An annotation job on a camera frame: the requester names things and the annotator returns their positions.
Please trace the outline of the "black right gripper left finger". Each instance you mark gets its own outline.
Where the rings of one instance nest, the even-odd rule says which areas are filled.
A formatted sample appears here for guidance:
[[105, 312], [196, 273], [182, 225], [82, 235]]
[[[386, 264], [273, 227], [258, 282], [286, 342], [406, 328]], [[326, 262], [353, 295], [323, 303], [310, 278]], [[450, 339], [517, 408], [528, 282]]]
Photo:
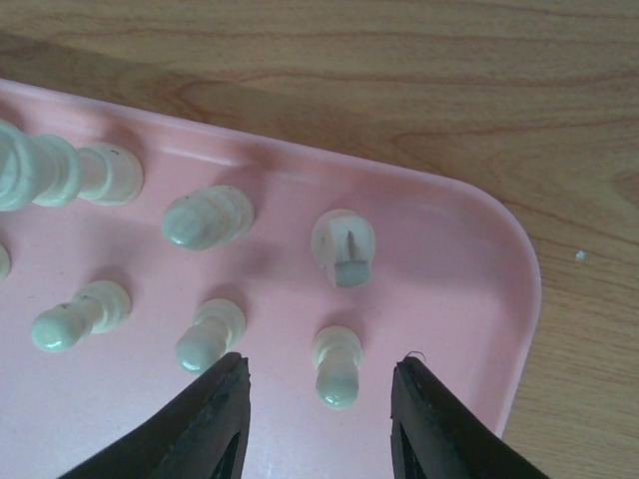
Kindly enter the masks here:
[[250, 426], [248, 360], [213, 366], [139, 427], [65, 478], [240, 478]]

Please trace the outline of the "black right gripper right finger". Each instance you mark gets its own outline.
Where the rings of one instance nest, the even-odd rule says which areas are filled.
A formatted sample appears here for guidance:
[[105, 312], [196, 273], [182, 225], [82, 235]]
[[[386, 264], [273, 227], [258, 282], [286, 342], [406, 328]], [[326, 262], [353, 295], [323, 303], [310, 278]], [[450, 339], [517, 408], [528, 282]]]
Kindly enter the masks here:
[[414, 356], [393, 370], [393, 476], [427, 479], [545, 479]]

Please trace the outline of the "white knight piece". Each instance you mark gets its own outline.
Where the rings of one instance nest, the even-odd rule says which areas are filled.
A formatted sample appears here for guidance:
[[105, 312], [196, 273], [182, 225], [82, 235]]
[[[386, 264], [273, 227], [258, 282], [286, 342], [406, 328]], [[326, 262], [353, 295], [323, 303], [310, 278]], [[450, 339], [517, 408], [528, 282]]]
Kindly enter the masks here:
[[372, 277], [375, 255], [373, 227], [352, 210], [325, 212], [313, 226], [311, 252], [333, 286], [362, 286]]

